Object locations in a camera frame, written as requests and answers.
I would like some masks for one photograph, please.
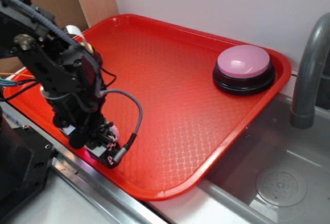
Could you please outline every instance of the wire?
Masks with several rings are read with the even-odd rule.
[[[26,75],[26,74],[20,74],[20,73],[1,73],[0,75],[6,75],[6,76],[11,76],[11,75],[18,75],[18,76],[27,76],[27,77],[34,77],[33,75]]]
[[[81,100],[81,98],[78,96],[78,94],[76,92],[72,92],[72,95],[73,97],[76,98],[80,108],[84,111],[84,112],[87,112],[87,113],[92,113],[92,112],[95,112],[97,111],[97,108],[98,106],[97,105],[94,105],[93,107],[87,107],[85,105],[85,103]]]
[[[10,83],[10,82],[1,82],[0,83],[0,86],[2,86],[2,87],[16,87],[17,85],[16,85],[16,83]]]
[[[139,108],[139,118],[138,118],[138,122],[136,124],[135,130],[134,130],[134,133],[137,134],[139,129],[140,129],[141,122],[142,122],[142,117],[143,117],[143,110],[142,110],[141,104],[139,103],[139,101],[134,96],[132,96],[131,94],[129,94],[125,91],[119,90],[119,89],[107,89],[107,90],[101,91],[102,95],[111,94],[111,93],[117,93],[117,94],[125,95],[126,97],[133,100],[134,103],[138,106],[138,108]]]
[[[30,88],[34,87],[34,86],[37,85],[38,83],[39,83],[38,81],[36,81],[36,82],[34,82],[34,83],[31,83],[29,86],[26,86],[25,88],[23,88],[23,89],[17,91],[16,93],[14,93],[13,95],[11,95],[11,96],[9,96],[9,97],[7,97],[7,98],[0,98],[0,101],[2,102],[2,101],[9,101],[9,100],[11,100],[11,99],[14,99],[14,98],[17,97],[18,95],[24,93],[26,90],[29,90]]]
[[[113,83],[116,81],[117,76],[116,76],[115,74],[113,74],[113,73],[107,71],[107,70],[104,69],[103,67],[101,67],[101,70],[102,70],[103,72],[105,72],[106,74],[108,74],[109,76],[112,76],[112,77],[113,77],[113,80],[112,80],[111,82],[109,82],[109,83],[106,85],[106,87],[109,87],[111,84],[113,84]]]
[[[2,82],[13,82],[12,80],[2,79],[1,77],[0,77],[0,81],[2,81]]]

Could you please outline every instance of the robotic arm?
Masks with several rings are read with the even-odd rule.
[[[53,123],[70,145],[85,146],[92,158],[115,167],[136,137],[142,108],[131,95],[106,90],[100,54],[73,40],[55,25],[51,13],[30,0],[0,0],[0,31],[0,58],[19,57],[41,83],[41,94],[55,113]],[[109,92],[126,95],[140,110],[137,128],[122,148],[118,130],[101,113]]]

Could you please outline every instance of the white wall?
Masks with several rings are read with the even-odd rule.
[[[298,70],[317,19],[330,0],[116,0],[134,13],[274,49]]]

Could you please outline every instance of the gray cable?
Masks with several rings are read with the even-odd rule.
[[[138,108],[139,108],[139,119],[138,119],[138,122],[137,122],[136,127],[135,127],[135,130],[134,130],[134,133],[137,134],[138,131],[139,131],[139,129],[140,129],[141,122],[142,122],[142,116],[143,116],[143,110],[142,110],[141,104],[139,103],[139,101],[137,99],[135,99],[134,96],[132,96],[131,94],[129,94],[129,93],[125,92],[125,91],[119,90],[119,89],[108,89],[108,90],[101,91],[101,94],[102,95],[111,94],[111,93],[125,95],[126,97],[130,98],[131,100],[133,100],[134,103],[138,106]]]

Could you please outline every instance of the black cable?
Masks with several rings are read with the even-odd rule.
[[[113,73],[107,71],[107,70],[104,69],[103,67],[101,67],[101,70],[102,70],[103,72],[105,72],[106,74],[108,74],[109,76],[112,76],[112,77],[113,77],[113,80],[112,80],[111,82],[109,82],[109,83],[106,85],[106,87],[109,87],[111,84],[113,84],[113,83],[116,81],[117,76],[116,76],[115,74],[113,74]]]
[[[0,98],[0,101],[3,102],[3,101],[9,101],[11,99],[14,99],[15,97],[17,97],[18,95],[24,93],[26,90],[29,90],[30,88],[33,88],[35,85],[39,84],[38,81],[34,82],[34,83],[31,83],[29,86],[26,86],[25,88],[17,91],[16,93],[14,93],[13,95],[7,97],[7,98]]]
[[[92,112],[96,112],[98,109],[97,105],[94,105],[93,107],[88,107],[85,105],[85,103],[82,101],[82,99],[78,96],[78,94],[76,92],[72,92],[73,97],[75,97],[75,99],[77,100],[80,108],[87,113],[92,113]]]
[[[17,85],[17,86],[20,86],[20,85],[26,84],[26,83],[28,83],[28,82],[35,82],[35,81],[37,81],[36,78],[25,79],[25,80],[17,80],[17,81],[15,81],[15,82],[16,82],[16,85]]]

